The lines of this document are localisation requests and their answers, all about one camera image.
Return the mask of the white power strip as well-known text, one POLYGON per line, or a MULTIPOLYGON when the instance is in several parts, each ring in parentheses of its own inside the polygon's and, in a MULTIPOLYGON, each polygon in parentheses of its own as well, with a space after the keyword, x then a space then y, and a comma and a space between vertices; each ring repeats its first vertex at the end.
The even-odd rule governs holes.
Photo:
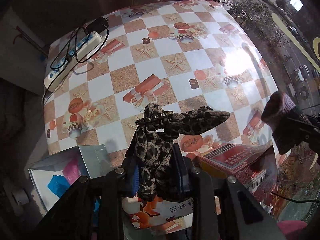
POLYGON ((44 87, 53 92, 69 72, 85 61, 86 57, 93 54, 103 44, 103 36, 91 32, 80 40, 73 37, 50 66, 48 75, 44 78, 44 87))

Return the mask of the blue scrunchie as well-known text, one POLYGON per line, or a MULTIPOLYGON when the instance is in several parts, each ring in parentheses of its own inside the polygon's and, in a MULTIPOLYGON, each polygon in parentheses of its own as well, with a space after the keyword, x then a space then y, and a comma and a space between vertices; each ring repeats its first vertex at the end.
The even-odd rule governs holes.
POLYGON ((53 175, 50 182, 48 183, 48 189, 55 194, 58 198, 69 189, 70 183, 68 180, 62 175, 53 175))

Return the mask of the red patterned box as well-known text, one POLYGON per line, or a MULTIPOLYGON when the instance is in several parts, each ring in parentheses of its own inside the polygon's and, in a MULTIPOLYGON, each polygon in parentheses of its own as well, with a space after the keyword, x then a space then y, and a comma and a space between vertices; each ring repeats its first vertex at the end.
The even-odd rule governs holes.
POLYGON ((272 203, 278 169, 273 146, 222 144, 196 157, 202 170, 216 178, 235 177, 255 198, 272 203))

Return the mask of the white roll on floor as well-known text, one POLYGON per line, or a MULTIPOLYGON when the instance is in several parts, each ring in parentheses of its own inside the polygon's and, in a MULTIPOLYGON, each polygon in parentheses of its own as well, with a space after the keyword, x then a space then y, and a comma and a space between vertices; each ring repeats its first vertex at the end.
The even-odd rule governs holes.
POLYGON ((11 195, 15 201, 15 203, 19 206, 24 206, 29 203, 28 195, 26 194, 24 189, 16 189, 11 192, 11 195))

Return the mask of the white open storage box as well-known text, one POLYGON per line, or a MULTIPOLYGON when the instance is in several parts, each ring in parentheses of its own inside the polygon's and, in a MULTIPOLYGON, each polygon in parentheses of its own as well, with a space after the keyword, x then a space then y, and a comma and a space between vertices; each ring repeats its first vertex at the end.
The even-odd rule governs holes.
POLYGON ((112 170, 104 145, 74 146, 29 167, 31 181, 48 212, 80 177, 98 178, 112 170))

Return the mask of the purple knit scrunchie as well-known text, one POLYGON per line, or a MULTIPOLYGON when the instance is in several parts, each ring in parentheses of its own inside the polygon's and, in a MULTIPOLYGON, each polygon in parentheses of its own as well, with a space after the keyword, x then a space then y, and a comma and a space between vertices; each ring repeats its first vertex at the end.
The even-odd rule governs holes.
POLYGON ((271 127, 272 137, 280 155, 289 152, 297 142, 298 128, 290 124, 288 118, 309 124, 306 115, 284 92, 276 91, 268 100, 261 120, 271 127))

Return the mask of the black power adapter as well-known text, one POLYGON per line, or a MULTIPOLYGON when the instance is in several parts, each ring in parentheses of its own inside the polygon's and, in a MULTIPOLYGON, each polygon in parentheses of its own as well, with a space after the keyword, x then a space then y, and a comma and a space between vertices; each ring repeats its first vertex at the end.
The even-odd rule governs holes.
POLYGON ((108 19, 104 17, 99 17, 91 22, 88 26, 85 27, 86 33, 97 32, 102 33, 105 30, 108 30, 108 19))

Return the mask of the leopard print scrunchie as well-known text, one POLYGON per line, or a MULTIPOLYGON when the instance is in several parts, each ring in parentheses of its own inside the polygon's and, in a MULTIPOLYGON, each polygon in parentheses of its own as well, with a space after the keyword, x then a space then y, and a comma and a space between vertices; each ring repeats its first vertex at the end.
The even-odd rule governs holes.
POLYGON ((139 189, 137 196, 151 202, 156 196, 174 201, 178 194, 173 169, 173 144, 179 135, 201 135, 230 117, 226 111, 203 106, 184 113, 165 111, 160 105, 149 103, 143 118, 126 151, 122 168, 138 166, 139 189))

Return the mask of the checkered printed tablecloth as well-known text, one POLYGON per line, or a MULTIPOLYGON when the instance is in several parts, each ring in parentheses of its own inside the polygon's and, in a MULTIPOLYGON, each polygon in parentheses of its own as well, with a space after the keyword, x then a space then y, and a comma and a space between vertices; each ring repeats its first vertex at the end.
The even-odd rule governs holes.
POLYGON ((121 9, 107 18, 104 45, 47 95, 50 154, 103 144, 119 163, 150 102, 176 113, 201 106, 230 113, 201 136, 179 136, 188 156, 223 142, 271 142, 272 131, 260 117, 277 85, 253 42, 221 5, 163 2, 121 9))

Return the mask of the orange white tissue pack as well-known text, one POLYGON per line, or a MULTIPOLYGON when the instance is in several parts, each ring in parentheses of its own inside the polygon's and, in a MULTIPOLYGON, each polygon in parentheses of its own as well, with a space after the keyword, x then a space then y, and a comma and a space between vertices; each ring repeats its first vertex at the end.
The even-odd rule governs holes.
POLYGON ((137 196, 123 198, 122 208, 136 229, 163 225, 193 212, 193 198, 183 202, 169 202, 156 196, 146 202, 137 196))

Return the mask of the pink sponge block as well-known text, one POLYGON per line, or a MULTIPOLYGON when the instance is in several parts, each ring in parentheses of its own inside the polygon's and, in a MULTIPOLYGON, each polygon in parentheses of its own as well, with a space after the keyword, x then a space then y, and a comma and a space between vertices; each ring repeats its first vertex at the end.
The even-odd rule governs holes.
POLYGON ((76 158, 72 159, 63 169, 63 176, 66 178, 68 183, 72 185, 80 176, 80 170, 78 165, 78 160, 76 158))

